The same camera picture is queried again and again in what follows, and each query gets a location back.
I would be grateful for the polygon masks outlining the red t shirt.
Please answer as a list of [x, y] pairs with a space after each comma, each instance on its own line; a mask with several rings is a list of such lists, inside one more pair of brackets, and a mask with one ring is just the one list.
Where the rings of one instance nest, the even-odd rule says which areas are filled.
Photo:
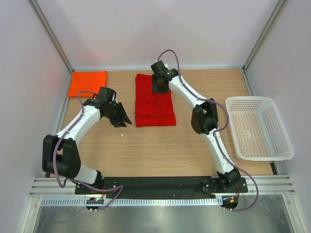
[[171, 92], [153, 93], [152, 76], [137, 74], [135, 78], [135, 124], [136, 127], [175, 126]]

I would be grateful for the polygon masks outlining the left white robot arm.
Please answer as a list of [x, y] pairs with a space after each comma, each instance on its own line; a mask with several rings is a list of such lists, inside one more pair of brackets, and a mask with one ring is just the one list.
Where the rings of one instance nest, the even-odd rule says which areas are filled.
[[131, 124], [121, 102], [117, 101], [116, 91], [100, 87], [98, 93], [91, 92], [91, 98], [79, 101], [81, 110], [77, 116], [55, 135], [43, 139], [42, 169], [84, 186], [92, 194], [102, 191], [101, 172], [82, 164], [78, 145], [91, 127], [102, 118], [107, 118], [115, 128]]

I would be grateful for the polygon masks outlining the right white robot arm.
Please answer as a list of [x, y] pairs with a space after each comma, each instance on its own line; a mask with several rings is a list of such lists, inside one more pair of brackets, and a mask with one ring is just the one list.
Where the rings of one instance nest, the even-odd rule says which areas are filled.
[[178, 70], [168, 69], [162, 61], [156, 61], [151, 65], [151, 69], [153, 93], [164, 94], [172, 91], [182, 97], [192, 108], [191, 126], [207, 142], [216, 164], [219, 187], [224, 192], [232, 191], [241, 175], [228, 155], [220, 136], [220, 131], [225, 129], [229, 123], [227, 116], [225, 126], [219, 128], [217, 106], [221, 108], [223, 106], [214, 99], [207, 99], [200, 95], [188, 85]]

